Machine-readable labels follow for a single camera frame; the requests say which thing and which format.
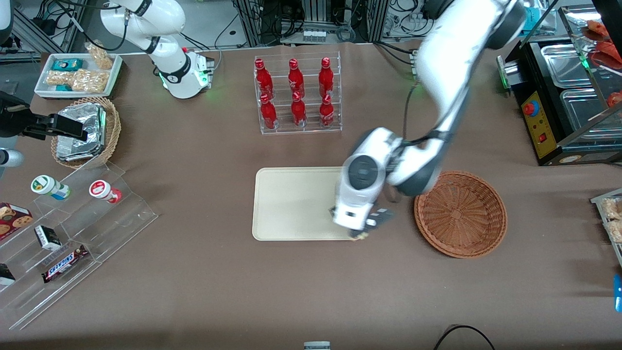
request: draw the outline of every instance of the brown tablecloth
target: brown tablecloth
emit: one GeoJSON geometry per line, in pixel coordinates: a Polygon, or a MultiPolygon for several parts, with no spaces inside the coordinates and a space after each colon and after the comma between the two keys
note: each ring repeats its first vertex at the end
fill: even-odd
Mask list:
{"type": "MultiPolygon", "coordinates": [[[[465,323],[498,349],[619,349],[612,279],[620,268],[589,198],[622,187],[622,173],[602,164],[537,167],[516,102],[496,93],[498,52],[478,67],[444,164],[481,176],[503,198],[509,229],[494,252],[476,260],[436,252],[406,198],[380,197],[397,216],[361,242],[253,239],[257,170],[339,166],[364,130],[401,131],[410,68],[373,45],[343,44],[343,132],[260,134],[253,57],[332,49],[225,52],[214,87],[190,100],[162,88],[146,55],[126,56],[112,161],[161,216],[25,330],[3,328],[0,348],[301,349],[326,339],[335,350],[431,349],[448,325],[465,323]]],[[[418,91],[413,138],[436,118],[418,91]]],[[[69,103],[35,97],[32,109],[69,103]]],[[[49,141],[22,138],[17,148],[26,161],[6,171],[6,201],[33,199],[36,175],[70,172],[54,162],[49,141]]],[[[447,342],[485,345],[469,332],[447,342]]]]}

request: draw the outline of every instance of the brown woven basket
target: brown woven basket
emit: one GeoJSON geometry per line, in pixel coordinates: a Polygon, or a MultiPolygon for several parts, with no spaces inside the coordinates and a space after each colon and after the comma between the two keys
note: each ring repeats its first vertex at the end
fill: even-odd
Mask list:
{"type": "Polygon", "coordinates": [[[415,198],[415,221],[439,251],[455,258],[492,252],[508,230],[508,214],[486,181],[462,171],[444,171],[434,188],[415,198]]]}
{"type": "MultiPolygon", "coordinates": [[[[116,111],[114,104],[105,97],[85,97],[73,102],[71,105],[81,105],[82,103],[99,103],[106,110],[106,148],[99,155],[99,158],[103,161],[107,161],[112,157],[116,144],[119,141],[119,134],[121,134],[121,120],[119,119],[119,113],[116,111]]],[[[57,163],[67,166],[69,168],[78,169],[82,164],[89,161],[89,159],[81,159],[78,161],[64,162],[56,157],[56,145],[58,144],[58,138],[54,136],[52,138],[52,157],[57,163]]]]}

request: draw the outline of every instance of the red knob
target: red knob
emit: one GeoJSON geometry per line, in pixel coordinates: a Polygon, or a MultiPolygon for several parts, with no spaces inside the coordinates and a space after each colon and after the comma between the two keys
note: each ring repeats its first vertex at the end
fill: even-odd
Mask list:
{"type": "Polygon", "coordinates": [[[536,106],[534,106],[533,103],[528,103],[525,105],[525,107],[523,107],[522,112],[525,113],[526,115],[533,115],[533,113],[536,111],[536,106]]]}

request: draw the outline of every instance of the clear acrylic bottle rack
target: clear acrylic bottle rack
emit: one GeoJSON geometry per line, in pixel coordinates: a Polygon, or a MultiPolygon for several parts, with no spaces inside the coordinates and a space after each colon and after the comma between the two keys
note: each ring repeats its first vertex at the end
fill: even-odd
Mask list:
{"type": "Polygon", "coordinates": [[[276,108],[279,127],[271,130],[266,128],[264,120],[261,118],[261,101],[259,97],[259,84],[255,81],[255,94],[257,98],[257,111],[259,113],[259,126],[264,135],[299,134],[299,133],[321,133],[341,131],[343,128],[343,110],[341,100],[341,56],[336,52],[318,52],[313,54],[284,54],[255,56],[255,59],[263,59],[272,75],[274,84],[274,99],[272,103],[276,108]],[[335,109],[334,121],[331,127],[323,128],[320,125],[320,97],[319,75],[322,68],[322,58],[330,58],[330,68],[333,70],[333,96],[332,103],[335,109]],[[304,77],[305,97],[302,99],[307,108],[307,124],[300,128],[294,124],[292,116],[292,92],[289,87],[289,60],[297,59],[300,71],[304,77]]]}
{"type": "Polygon", "coordinates": [[[0,262],[16,279],[9,286],[0,285],[0,320],[9,329],[26,327],[157,218],[130,190],[123,174],[110,162],[92,159],[60,181],[72,190],[68,198],[39,196],[26,206],[32,223],[0,241],[0,262]],[[110,204],[92,197],[88,188],[98,179],[119,189],[121,200],[110,204]],[[54,252],[42,249],[34,232],[38,225],[54,229],[63,246],[54,252]],[[89,254],[44,283],[41,274],[81,245],[89,254]]]}

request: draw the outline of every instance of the coca-cola bottle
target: coca-cola bottle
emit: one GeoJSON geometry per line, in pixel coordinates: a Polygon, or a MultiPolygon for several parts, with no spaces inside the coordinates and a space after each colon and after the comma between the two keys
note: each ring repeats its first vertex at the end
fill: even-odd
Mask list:
{"type": "Polygon", "coordinates": [[[320,70],[320,97],[333,95],[333,71],[330,69],[330,59],[322,59],[322,69],[320,70]]]}
{"type": "Polygon", "coordinates": [[[333,114],[335,109],[331,103],[330,95],[325,95],[320,105],[320,125],[329,128],[333,124],[333,114]]]}
{"type": "Polygon", "coordinates": [[[257,68],[257,82],[259,83],[259,91],[268,95],[268,98],[272,100],[274,98],[274,84],[272,83],[272,76],[263,59],[255,60],[255,68],[257,68]]]}
{"type": "Polygon", "coordinates": [[[279,120],[276,118],[276,108],[270,102],[268,94],[262,93],[259,99],[261,100],[261,118],[264,119],[264,125],[271,130],[278,128],[279,120]]]}
{"type": "Polygon", "coordinates": [[[304,80],[302,79],[302,72],[298,68],[297,59],[289,60],[289,75],[287,76],[287,78],[289,79],[289,87],[292,89],[292,93],[298,92],[300,93],[300,98],[304,98],[304,80]]]}
{"type": "Polygon", "coordinates": [[[294,124],[302,128],[307,125],[307,108],[302,101],[300,92],[296,91],[292,94],[292,114],[294,115],[294,124]]]}

